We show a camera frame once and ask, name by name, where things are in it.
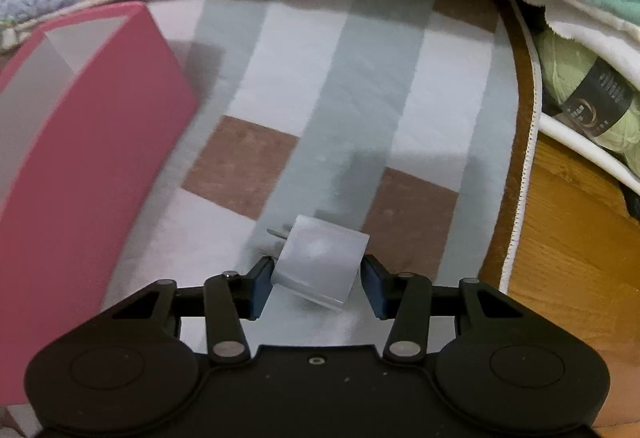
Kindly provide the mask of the white power adapter plug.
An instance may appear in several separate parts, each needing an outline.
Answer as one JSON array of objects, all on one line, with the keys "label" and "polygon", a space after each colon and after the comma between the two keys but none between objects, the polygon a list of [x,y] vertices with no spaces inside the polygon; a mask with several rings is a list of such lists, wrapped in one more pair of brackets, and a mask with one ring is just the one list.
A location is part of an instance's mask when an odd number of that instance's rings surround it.
[{"label": "white power adapter plug", "polygon": [[288,232],[267,232],[283,242],[271,282],[317,305],[342,310],[370,236],[304,215],[296,217]]}]

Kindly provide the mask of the pink cardboard box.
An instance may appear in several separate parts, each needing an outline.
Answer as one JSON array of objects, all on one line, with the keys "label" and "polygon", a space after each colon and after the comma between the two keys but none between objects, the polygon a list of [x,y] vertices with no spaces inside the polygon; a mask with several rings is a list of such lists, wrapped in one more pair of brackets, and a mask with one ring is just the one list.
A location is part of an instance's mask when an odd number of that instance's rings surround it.
[{"label": "pink cardboard box", "polygon": [[198,107],[142,2],[37,28],[1,72],[1,401],[99,310],[157,174]]}]

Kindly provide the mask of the striped grey brown rug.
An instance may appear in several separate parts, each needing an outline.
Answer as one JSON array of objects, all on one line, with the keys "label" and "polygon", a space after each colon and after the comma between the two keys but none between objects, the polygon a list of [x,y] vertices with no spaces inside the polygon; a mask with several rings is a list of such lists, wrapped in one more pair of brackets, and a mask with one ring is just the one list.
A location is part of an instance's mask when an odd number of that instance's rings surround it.
[{"label": "striped grey brown rug", "polygon": [[282,250],[299,216],[393,272],[509,287],[540,112],[514,0],[145,0],[200,100],[104,302]]}]

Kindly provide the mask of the white basket rim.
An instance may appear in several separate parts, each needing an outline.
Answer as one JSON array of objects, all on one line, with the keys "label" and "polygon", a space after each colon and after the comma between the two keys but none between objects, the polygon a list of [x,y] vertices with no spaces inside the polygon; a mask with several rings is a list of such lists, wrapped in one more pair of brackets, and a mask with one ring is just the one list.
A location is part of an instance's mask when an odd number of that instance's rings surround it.
[{"label": "white basket rim", "polygon": [[547,114],[541,113],[539,131],[579,154],[592,164],[597,165],[635,194],[640,194],[639,178],[624,163],[583,135],[575,132],[572,128],[567,127]]}]

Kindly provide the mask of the green yarn skein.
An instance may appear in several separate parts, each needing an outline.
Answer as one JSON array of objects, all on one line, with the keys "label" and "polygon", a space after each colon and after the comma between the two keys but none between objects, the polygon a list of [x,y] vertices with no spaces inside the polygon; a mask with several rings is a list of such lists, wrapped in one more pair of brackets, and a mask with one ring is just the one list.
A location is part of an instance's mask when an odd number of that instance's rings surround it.
[{"label": "green yarn skein", "polygon": [[544,89],[598,146],[639,170],[639,91],[590,49],[550,30],[535,39]]}]

